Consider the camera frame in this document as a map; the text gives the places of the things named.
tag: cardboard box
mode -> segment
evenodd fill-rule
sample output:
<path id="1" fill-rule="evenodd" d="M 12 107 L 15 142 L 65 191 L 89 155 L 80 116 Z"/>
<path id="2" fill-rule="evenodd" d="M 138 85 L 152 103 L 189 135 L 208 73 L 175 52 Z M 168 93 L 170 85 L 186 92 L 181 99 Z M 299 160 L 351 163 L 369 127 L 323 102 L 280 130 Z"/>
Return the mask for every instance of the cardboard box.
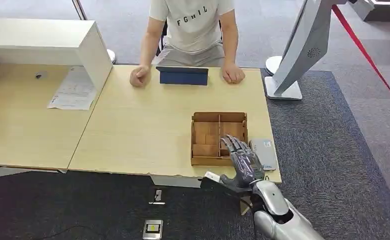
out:
<path id="1" fill-rule="evenodd" d="M 244 112 L 195 112 L 192 116 L 192 166 L 233 166 L 220 137 L 230 134 L 248 142 Z"/>

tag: man's right hand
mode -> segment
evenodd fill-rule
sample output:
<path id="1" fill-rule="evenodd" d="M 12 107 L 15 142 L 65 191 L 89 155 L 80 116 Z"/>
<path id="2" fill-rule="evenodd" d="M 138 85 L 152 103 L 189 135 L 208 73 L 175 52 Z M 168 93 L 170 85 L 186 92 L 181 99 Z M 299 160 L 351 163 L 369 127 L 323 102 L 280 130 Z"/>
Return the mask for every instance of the man's right hand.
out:
<path id="1" fill-rule="evenodd" d="M 130 74 L 130 84 L 134 87 L 144 87 L 150 76 L 150 67 L 146 65 L 139 65 Z"/>

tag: white t-shirt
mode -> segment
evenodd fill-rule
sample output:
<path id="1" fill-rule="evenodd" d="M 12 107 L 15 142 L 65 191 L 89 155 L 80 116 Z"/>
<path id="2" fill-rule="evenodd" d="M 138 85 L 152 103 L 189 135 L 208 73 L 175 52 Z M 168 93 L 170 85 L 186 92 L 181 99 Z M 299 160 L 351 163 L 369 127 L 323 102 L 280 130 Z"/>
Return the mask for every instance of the white t-shirt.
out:
<path id="1" fill-rule="evenodd" d="M 167 20 L 167 44 L 196 54 L 221 40 L 219 16 L 233 9 L 233 0 L 151 0 L 149 16 Z"/>

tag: gray device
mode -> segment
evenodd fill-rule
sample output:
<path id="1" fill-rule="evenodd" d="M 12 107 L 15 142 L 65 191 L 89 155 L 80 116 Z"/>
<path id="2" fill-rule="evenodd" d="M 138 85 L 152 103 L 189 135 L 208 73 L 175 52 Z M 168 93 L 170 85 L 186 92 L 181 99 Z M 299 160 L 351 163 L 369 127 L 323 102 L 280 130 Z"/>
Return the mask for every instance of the gray device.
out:
<path id="1" fill-rule="evenodd" d="M 143 226 L 144 240 L 160 240 L 162 238 L 162 220 L 146 220 Z"/>
<path id="2" fill-rule="evenodd" d="M 270 139 L 254 138 L 249 141 L 249 147 L 257 154 L 265 171 L 277 169 L 277 157 L 274 153 L 273 142 Z"/>

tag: paper document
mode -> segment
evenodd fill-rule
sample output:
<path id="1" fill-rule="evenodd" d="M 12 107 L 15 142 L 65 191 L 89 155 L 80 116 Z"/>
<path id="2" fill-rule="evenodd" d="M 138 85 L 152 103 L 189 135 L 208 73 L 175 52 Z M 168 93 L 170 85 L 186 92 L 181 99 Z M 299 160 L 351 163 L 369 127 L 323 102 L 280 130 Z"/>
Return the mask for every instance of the paper document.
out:
<path id="1" fill-rule="evenodd" d="M 89 110 L 96 97 L 96 89 L 82 66 L 73 66 L 62 81 L 48 109 Z"/>

